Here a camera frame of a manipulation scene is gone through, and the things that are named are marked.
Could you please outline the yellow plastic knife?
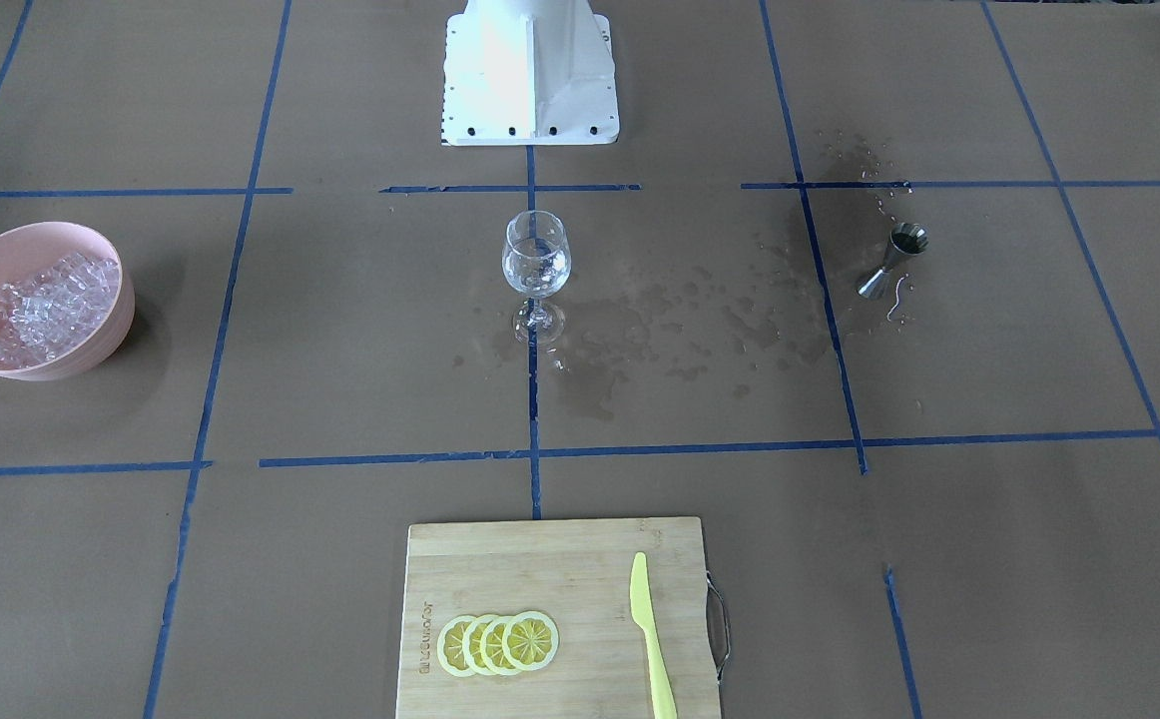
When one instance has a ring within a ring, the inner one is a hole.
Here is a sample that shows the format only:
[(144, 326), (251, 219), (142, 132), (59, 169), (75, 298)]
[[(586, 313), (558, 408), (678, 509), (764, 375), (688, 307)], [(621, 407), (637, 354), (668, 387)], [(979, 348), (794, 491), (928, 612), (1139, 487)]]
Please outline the yellow plastic knife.
[(648, 560), (644, 552), (635, 552), (628, 583), (630, 613), (644, 638), (647, 655), (648, 695), (653, 718), (679, 718), (673, 697), (670, 674), (664, 664), (664, 652), (657, 629), (657, 613), (650, 596)]

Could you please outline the lemon slice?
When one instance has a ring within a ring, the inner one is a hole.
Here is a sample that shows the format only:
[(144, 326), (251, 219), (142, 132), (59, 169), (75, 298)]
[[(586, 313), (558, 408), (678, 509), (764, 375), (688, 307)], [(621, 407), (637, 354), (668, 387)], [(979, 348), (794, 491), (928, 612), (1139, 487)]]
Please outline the lemon slice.
[(519, 671), (536, 671), (551, 664), (558, 647), (560, 631), (554, 619), (538, 610), (513, 615), (499, 636), (503, 661)]
[(517, 675), (520, 669), (512, 664), (503, 651), (503, 634), (512, 627), (512, 617), (496, 617), (484, 624), (479, 636), (481, 664), (493, 675)]
[(469, 670), (476, 675), (494, 675), (496, 671), (490, 669), (487, 660), (485, 660), (483, 651), (481, 637), (485, 633), (485, 629), (488, 627), (490, 623), (499, 619), (496, 613), (483, 613), (478, 617), (472, 618), (464, 634), (461, 637), (461, 652), (464, 656), (465, 664)]
[(438, 664), (454, 677), (464, 678), (478, 674), (464, 649), (465, 634), (474, 620), (474, 615), (457, 615), (438, 633)]

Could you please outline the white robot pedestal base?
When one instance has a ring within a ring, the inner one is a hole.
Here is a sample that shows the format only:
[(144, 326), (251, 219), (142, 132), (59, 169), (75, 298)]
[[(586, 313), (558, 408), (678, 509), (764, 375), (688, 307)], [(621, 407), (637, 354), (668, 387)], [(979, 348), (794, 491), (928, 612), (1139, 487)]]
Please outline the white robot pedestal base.
[(469, 1), (444, 32), (440, 141), (618, 141), (611, 24), (588, 1)]

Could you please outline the steel double jigger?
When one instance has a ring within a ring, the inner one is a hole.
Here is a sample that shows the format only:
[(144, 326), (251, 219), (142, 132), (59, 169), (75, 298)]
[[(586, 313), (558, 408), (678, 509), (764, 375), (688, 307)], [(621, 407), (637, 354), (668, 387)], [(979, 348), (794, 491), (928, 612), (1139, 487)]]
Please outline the steel double jigger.
[(891, 228), (880, 264), (864, 273), (856, 282), (856, 293), (863, 299), (879, 299), (891, 273), (911, 259), (923, 254), (928, 247), (928, 231), (918, 223), (898, 223)]

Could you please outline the clear ice cube pile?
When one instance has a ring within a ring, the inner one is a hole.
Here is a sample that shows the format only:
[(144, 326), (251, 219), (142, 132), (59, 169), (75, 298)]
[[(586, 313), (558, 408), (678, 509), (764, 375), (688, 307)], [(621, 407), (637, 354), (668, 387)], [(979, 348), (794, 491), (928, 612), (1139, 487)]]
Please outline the clear ice cube pile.
[(58, 360), (97, 331), (118, 303), (121, 268), (111, 257), (70, 252), (55, 264), (0, 286), (0, 364)]

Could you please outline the pink plastic bowl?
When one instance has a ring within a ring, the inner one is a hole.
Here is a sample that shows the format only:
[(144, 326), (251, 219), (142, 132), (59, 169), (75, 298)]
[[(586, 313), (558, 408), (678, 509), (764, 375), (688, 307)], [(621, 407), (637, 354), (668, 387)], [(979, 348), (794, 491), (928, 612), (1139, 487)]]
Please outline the pink plastic bowl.
[(95, 228), (68, 221), (41, 221), (0, 234), (0, 286), (46, 269), (70, 252), (118, 261), (121, 283), (116, 305), (97, 331), (73, 350), (39, 365), (14, 369), (0, 364), (0, 377), (24, 382), (64, 380), (101, 363), (117, 351), (126, 337), (136, 315), (135, 286), (118, 250)]

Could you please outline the clear wine glass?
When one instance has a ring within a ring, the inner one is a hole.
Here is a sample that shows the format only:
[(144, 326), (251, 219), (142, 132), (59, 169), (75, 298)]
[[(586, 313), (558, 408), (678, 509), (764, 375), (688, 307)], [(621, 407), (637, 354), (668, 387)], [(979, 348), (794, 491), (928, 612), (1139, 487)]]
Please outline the clear wine glass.
[(503, 281), (522, 297), (513, 315), (520, 341), (545, 347), (561, 337), (565, 314), (549, 302), (570, 278), (572, 257), (565, 224), (543, 210), (521, 211), (503, 232)]

